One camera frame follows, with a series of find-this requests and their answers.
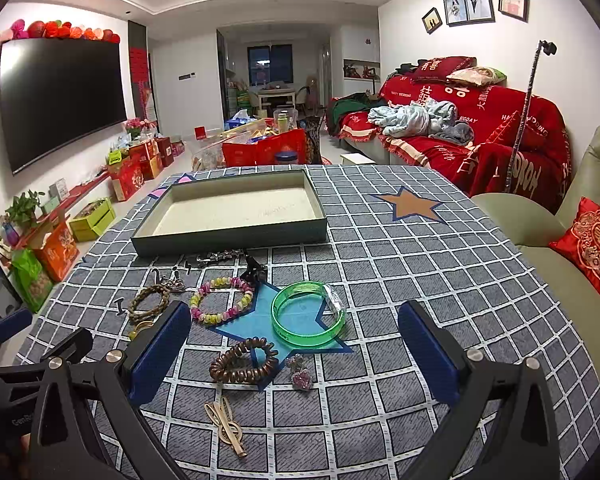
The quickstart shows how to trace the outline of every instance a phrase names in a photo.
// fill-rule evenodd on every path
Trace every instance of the red sofa cover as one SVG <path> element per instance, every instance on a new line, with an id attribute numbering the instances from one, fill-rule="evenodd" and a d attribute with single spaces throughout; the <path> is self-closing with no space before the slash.
<path id="1" fill-rule="evenodd" d="M 366 112 L 349 114 L 343 119 L 341 138 L 366 141 L 376 134 L 389 152 L 407 164 L 439 171 L 469 197 L 504 190 L 512 146 L 492 142 L 496 137 L 492 133 L 513 113 L 522 111 L 524 92 L 502 86 L 473 88 L 418 83 L 410 76 L 395 76 L 384 83 L 379 95 L 393 105 L 408 105 L 412 101 L 424 104 L 429 97 L 451 101 L 458 107 L 459 120 L 474 129 L 474 142 L 458 146 L 423 136 L 405 139 L 384 136 L 380 128 L 366 120 Z M 571 150 L 564 121 L 555 104 L 534 96 L 527 124 L 544 134 L 546 140 L 536 150 L 518 153 L 513 189 L 516 194 L 555 212 L 571 182 Z"/>

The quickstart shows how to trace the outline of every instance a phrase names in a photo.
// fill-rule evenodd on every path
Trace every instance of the green plastic bracelet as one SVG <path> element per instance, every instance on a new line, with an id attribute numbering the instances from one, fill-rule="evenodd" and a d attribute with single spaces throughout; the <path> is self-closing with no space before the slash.
<path id="1" fill-rule="evenodd" d="M 318 294 L 323 297 L 327 301 L 327 305 L 330 307 L 331 311 L 334 314 L 337 314 L 338 319 L 336 323 L 324 332 L 311 335 L 294 334 L 284 328 L 278 321 L 278 314 L 288 300 L 291 300 L 293 297 L 300 294 Z M 273 329 L 282 339 L 291 343 L 293 346 L 312 347 L 328 343 L 340 333 L 340 330 L 342 330 L 346 320 L 346 313 L 346 309 L 336 292 L 329 285 L 319 282 L 299 282 L 288 285 L 276 294 L 276 297 L 271 304 L 271 321 L 273 323 Z"/>

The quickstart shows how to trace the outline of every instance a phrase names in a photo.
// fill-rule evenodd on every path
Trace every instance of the gray checkered tablecloth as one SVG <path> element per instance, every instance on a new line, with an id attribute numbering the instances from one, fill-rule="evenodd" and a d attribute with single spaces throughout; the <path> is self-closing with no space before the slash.
<path id="1" fill-rule="evenodd" d="M 229 168 L 194 177 L 288 168 Z M 464 348 L 481 348 L 501 362 L 529 355 L 539 359 L 555 403 L 561 473 L 573 479 L 600 442 L 600 384 L 587 349 L 535 269 L 471 200 L 435 171 L 307 168 L 328 215 L 328 242 L 252 253 L 268 265 L 273 285 L 301 280 L 334 284 L 349 309 L 341 336 L 354 352 L 310 356 L 317 380 L 308 393 L 292 388 L 288 369 L 259 393 L 255 386 L 210 382 L 210 362 L 232 341 L 192 325 L 155 399 L 142 410 L 187 475 L 212 480 L 399 478 L 447 412 L 431 399 L 397 331 L 397 308 L 416 298 Z M 419 216 L 394 221 L 392 206 L 371 196 L 396 193 L 401 186 L 445 202 L 436 212 L 446 224 Z M 18 353 L 18 364 L 37 362 L 79 326 L 93 332 L 88 358 L 124 348 L 130 327 L 125 317 L 116 316 L 112 301 L 122 297 L 127 306 L 141 287 L 153 284 L 152 267 L 163 274 L 180 268 L 187 291 L 173 298 L 183 301 L 211 278 L 242 272 L 243 259 L 186 275 L 184 261 L 190 255 L 139 258 L 129 238 L 154 202 L 147 198 L 138 203 L 55 289 Z M 232 292 L 215 292 L 205 300 L 205 309 L 219 312 L 232 300 Z M 244 460 L 219 441 L 205 415 L 203 403 L 221 394 L 244 428 Z M 475 462 L 496 408 L 491 402 L 485 411 L 456 475 Z M 93 414 L 113 463 L 135 476 L 97 402 Z"/>

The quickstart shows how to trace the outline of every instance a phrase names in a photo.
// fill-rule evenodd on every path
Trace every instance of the picture frame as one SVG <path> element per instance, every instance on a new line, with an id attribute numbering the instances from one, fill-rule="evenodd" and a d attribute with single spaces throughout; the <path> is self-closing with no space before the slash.
<path id="1" fill-rule="evenodd" d="M 498 0 L 498 10 L 505 16 L 527 23 L 529 0 Z"/>
<path id="2" fill-rule="evenodd" d="M 445 20 L 449 27 L 466 25 L 469 23 L 466 0 L 442 0 L 445 9 Z"/>
<path id="3" fill-rule="evenodd" d="M 424 29 L 427 31 L 427 34 L 433 34 L 442 27 L 442 19 L 440 18 L 438 10 L 433 7 L 422 17 L 422 23 L 424 23 Z"/>
<path id="4" fill-rule="evenodd" d="M 469 23 L 491 23 L 496 21 L 492 0 L 465 0 Z"/>

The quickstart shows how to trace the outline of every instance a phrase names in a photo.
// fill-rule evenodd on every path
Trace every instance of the pillow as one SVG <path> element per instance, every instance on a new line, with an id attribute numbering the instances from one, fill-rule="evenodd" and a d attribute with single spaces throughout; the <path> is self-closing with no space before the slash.
<path id="1" fill-rule="evenodd" d="M 583 196 L 571 228 L 549 244 L 591 282 L 600 295 L 600 206 Z"/>
<path id="2" fill-rule="evenodd" d="M 519 110 L 513 112 L 509 119 L 506 119 L 493 131 L 486 142 L 496 142 L 497 144 L 513 148 L 520 127 L 520 115 Z M 546 130 L 544 128 L 538 128 L 534 118 L 527 118 L 525 131 L 522 133 L 520 149 L 526 152 L 532 152 L 533 150 L 542 148 L 545 142 Z"/>
<path id="3" fill-rule="evenodd" d="M 446 83 L 449 74 L 456 70 L 475 66 L 475 61 L 475 57 L 466 56 L 435 57 L 420 65 L 411 79 L 414 82 L 439 81 Z"/>
<path id="4" fill-rule="evenodd" d="M 474 86 L 495 85 L 507 78 L 500 70 L 486 66 L 463 68 L 449 74 L 447 79 L 453 83 L 469 84 Z"/>

